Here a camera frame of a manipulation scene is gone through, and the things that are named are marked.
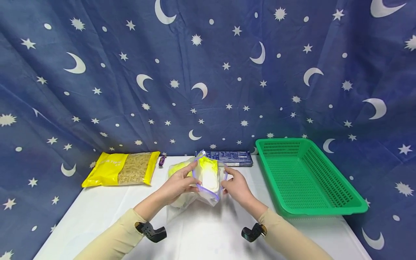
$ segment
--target table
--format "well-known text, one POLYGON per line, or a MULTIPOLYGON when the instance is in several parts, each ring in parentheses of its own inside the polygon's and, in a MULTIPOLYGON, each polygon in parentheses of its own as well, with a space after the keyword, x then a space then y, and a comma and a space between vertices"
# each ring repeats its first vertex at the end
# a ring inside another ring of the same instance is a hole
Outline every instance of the table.
MULTIPOLYGON (((127 209, 156 191, 167 179, 169 165, 190 156, 167 157, 162 169, 156 167, 152 186, 85 188, 68 209, 35 260, 72 260, 90 241, 113 224, 127 209)), ((274 209, 260 172, 258 156, 251 168, 236 168, 246 178, 254 196, 274 209)), ((168 237, 155 244, 144 238, 124 259, 284 259, 260 237, 249 243, 241 237, 243 227, 255 220, 229 196, 215 207, 199 201, 176 218, 162 209, 152 220, 154 228, 165 226, 168 237)), ((298 219, 290 222, 325 249, 335 260, 371 260, 342 216, 298 219)))

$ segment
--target beige sleeve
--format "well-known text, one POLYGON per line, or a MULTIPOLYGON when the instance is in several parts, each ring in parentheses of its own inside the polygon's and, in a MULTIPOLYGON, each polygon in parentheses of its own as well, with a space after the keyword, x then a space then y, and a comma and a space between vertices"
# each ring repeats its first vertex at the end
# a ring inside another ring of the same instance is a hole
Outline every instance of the beige sleeve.
POLYGON ((267 228, 267 244, 287 260, 332 259, 320 246, 270 209, 263 213, 258 222, 267 228))
POLYGON ((130 252, 143 238, 135 227, 145 221, 132 208, 111 227, 96 237, 74 260, 118 260, 130 252))

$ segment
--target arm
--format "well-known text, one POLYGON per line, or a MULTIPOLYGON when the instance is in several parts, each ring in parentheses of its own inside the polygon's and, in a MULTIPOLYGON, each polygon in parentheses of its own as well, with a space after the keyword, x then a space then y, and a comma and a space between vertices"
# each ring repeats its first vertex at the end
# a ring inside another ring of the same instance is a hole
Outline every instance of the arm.
POLYGON ((233 176, 221 185, 260 224, 267 228, 265 241, 288 260, 331 260, 332 258, 315 242, 304 236, 281 216, 271 211, 251 193, 244 176, 227 168, 233 176))
POLYGON ((197 192, 191 184, 200 181, 186 177, 196 166, 191 163, 174 173, 156 192, 129 209, 112 226, 96 237, 84 248, 75 260, 120 260, 129 253, 143 238, 136 229, 136 223, 144 223, 166 205, 173 203, 184 192, 197 192))

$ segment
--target blue pasta box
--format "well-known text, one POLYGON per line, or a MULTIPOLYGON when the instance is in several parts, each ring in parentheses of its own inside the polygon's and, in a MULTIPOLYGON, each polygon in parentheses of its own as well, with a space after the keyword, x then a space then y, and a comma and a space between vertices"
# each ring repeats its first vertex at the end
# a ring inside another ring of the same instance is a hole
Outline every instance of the blue pasta box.
POLYGON ((208 158, 221 161, 228 167, 252 167, 253 160, 250 152, 205 151, 208 158))

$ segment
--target plastic bag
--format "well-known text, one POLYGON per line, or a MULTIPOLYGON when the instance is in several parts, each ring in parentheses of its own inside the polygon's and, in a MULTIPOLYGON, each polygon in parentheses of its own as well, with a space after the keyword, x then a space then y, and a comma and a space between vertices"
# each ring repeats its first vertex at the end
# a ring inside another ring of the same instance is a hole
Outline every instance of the plastic bag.
POLYGON ((181 194, 181 196, 179 196, 179 198, 171 204, 172 207, 186 209, 189 204, 196 199, 208 205, 215 206, 220 200, 220 193, 223 189, 221 181, 227 179, 225 163, 206 157, 204 150, 202 150, 196 157, 182 163, 171 165, 168 171, 169 177, 171 177, 177 170, 182 169, 194 161, 198 161, 198 164, 192 172, 188 173, 188 176, 193 176, 201 181, 201 185, 196 185, 199 192, 181 194))
POLYGON ((160 152, 139 154, 102 153, 82 187, 150 185, 160 152))

